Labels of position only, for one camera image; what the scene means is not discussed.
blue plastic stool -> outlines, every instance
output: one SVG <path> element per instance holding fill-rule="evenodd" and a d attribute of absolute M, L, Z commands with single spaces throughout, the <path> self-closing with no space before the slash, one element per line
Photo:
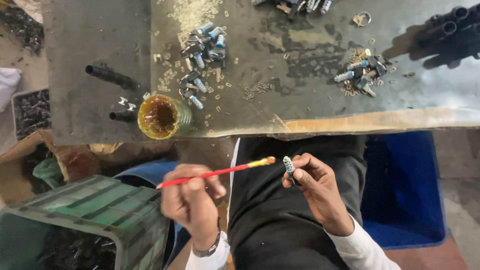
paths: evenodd
<path fill-rule="evenodd" d="M 363 228 L 384 250 L 441 245 L 447 237 L 431 132 L 371 135 Z"/>
<path fill-rule="evenodd" d="M 115 175 L 114 178 L 124 184 L 155 188 L 163 182 L 165 174 L 173 171 L 177 165 L 178 163 L 173 161 L 156 160 L 130 168 Z M 190 234 L 180 224 L 172 221 L 170 228 L 173 230 L 170 230 L 168 234 L 163 269 L 166 269 L 173 262 L 190 240 Z"/>

white sleeve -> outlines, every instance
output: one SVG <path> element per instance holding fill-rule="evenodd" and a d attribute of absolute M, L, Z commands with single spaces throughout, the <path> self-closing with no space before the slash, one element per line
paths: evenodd
<path fill-rule="evenodd" d="M 353 270 L 400 270 L 358 222 L 351 218 L 355 226 L 351 235 L 340 237 L 327 233 L 348 267 Z"/>
<path fill-rule="evenodd" d="M 185 270 L 220 270 L 226 269 L 230 245 L 227 243 L 227 234 L 220 232 L 220 242 L 215 252 L 208 257 L 197 257 L 190 251 Z"/>

metal ring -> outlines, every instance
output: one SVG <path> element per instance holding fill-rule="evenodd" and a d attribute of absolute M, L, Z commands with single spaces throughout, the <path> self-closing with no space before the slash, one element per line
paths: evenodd
<path fill-rule="evenodd" d="M 370 15 L 370 13 L 368 13 L 368 12 L 366 12 L 366 11 L 360 12 L 360 13 L 357 14 L 357 17 L 360 17 L 361 15 L 367 15 L 368 21 L 367 21 L 367 23 L 366 23 L 365 25 L 362 25 L 362 24 L 360 24 L 361 22 L 359 22 L 359 26 L 366 26 L 366 25 L 368 25 L 369 23 L 372 22 L 372 16 Z"/>

black pants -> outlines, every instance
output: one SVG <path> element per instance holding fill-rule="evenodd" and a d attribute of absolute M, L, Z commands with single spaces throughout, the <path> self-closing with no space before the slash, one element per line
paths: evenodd
<path fill-rule="evenodd" d="M 366 166 L 365 136 L 319 136 L 297 141 L 240 140 L 237 165 L 267 156 L 274 165 L 235 172 L 228 241 L 235 269 L 348 269 L 335 245 L 313 218 L 303 193 L 284 188 L 284 156 L 310 153 L 335 172 L 349 214 L 361 222 L 360 202 Z"/>

person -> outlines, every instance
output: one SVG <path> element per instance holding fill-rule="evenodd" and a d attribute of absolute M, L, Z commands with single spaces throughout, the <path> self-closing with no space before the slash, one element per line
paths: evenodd
<path fill-rule="evenodd" d="M 353 135 L 239 139 L 232 166 L 267 156 L 278 162 L 230 174 L 228 237 L 212 200 L 227 193 L 218 176 L 200 178 L 211 171 L 204 165 L 177 166 L 164 181 L 193 178 L 163 190 L 162 212 L 192 236 L 186 269 L 224 269 L 229 252 L 236 270 L 400 269 L 361 227 L 365 141 Z M 301 186 L 292 187 L 284 156 L 293 157 Z"/>

